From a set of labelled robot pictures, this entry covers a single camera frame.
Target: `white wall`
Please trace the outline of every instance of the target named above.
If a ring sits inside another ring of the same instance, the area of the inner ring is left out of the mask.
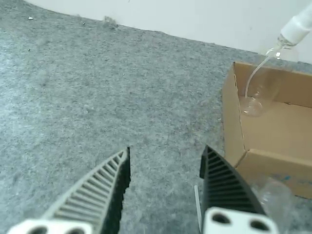
[[[259,51],[273,45],[281,27],[311,0],[27,0],[69,15],[161,31],[173,36]],[[312,33],[298,46],[312,64]]]

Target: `cardboard box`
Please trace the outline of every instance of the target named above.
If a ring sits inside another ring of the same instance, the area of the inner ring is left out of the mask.
[[[233,63],[223,85],[225,158],[246,180],[271,176],[312,198],[312,75],[269,69],[283,78],[280,91],[267,112],[249,117],[239,97],[251,69]]]

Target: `box flap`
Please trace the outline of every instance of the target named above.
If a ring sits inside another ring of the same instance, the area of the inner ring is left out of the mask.
[[[240,109],[234,64],[230,68],[223,85],[222,102],[226,160],[232,166],[236,166],[245,154],[245,148],[240,126]]]
[[[312,162],[252,149],[237,170],[249,182],[270,176],[285,183],[295,195],[312,198]]]

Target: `white bottle cap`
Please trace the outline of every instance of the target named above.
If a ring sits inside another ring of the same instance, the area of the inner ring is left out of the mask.
[[[312,4],[301,11],[282,28],[281,35],[290,43],[298,44],[312,28]]]

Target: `mounting hole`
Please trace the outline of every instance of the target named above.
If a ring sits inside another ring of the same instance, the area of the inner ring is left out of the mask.
[[[84,234],[84,230],[80,228],[75,228],[67,232],[66,234]]]
[[[40,226],[32,229],[28,234],[47,234],[48,229],[46,227]]]
[[[261,221],[258,221],[258,220],[254,220],[250,223],[250,226],[254,229],[258,229],[258,230],[262,230],[262,231],[269,231],[269,227],[261,222]]]
[[[229,224],[230,220],[223,214],[217,213],[213,215],[213,221],[223,224]]]

